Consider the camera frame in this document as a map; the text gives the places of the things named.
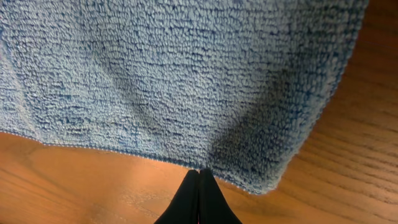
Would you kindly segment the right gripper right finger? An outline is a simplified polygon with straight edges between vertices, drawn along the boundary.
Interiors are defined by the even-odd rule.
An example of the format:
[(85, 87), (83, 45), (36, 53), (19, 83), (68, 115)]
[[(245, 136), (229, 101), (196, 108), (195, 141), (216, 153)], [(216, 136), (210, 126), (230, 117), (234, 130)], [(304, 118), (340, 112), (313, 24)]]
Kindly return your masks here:
[(200, 171), (198, 209), (201, 224), (242, 224), (230, 209), (209, 169)]

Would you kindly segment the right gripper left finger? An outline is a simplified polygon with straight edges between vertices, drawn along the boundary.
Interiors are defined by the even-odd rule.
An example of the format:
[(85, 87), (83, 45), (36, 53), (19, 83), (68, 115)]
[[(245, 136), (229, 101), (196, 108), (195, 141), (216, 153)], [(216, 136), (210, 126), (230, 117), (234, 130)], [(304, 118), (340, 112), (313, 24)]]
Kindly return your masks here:
[(155, 224), (198, 224), (198, 181), (199, 173), (189, 170)]

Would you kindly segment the blue microfiber cloth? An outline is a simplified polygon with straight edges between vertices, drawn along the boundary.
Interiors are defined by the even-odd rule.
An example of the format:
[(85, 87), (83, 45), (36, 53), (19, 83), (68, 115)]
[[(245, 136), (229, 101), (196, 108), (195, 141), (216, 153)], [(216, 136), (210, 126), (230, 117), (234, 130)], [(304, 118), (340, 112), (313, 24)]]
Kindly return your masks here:
[(367, 1), (2, 1), (1, 131), (274, 190)]

